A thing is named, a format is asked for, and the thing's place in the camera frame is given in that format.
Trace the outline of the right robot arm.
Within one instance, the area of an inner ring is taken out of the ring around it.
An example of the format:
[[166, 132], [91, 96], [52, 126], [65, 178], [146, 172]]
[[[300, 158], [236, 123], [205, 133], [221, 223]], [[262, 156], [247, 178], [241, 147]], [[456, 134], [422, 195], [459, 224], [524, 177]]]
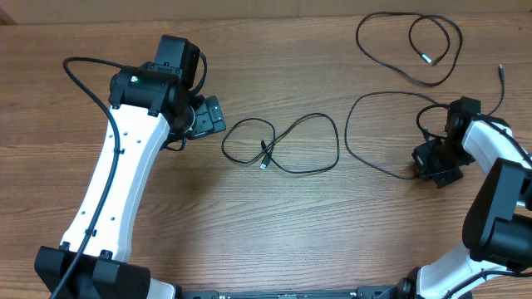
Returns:
[[462, 97], [446, 104], [445, 132], [425, 131], [426, 143], [412, 153], [419, 178], [445, 187], [476, 162], [485, 181], [465, 217], [461, 242], [436, 262], [413, 269], [388, 290], [390, 298], [468, 298], [494, 277], [531, 276], [531, 156], [501, 118], [486, 115], [480, 102]]

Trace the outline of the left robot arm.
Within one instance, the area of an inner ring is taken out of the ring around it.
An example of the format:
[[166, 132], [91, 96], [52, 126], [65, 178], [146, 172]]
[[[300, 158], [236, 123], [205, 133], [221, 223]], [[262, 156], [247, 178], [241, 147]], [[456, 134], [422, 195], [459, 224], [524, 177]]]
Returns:
[[58, 248], [41, 247], [37, 275], [54, 298], [180, 298], [179, 286], [130, 264], [142, 194], [156, 156], [181, 151], [225, 129], [215, 96], [200, 91], [204, 53], [164, 35], [153, 61], [117, 66], [108, 101], [105, 142], [81, 207]]

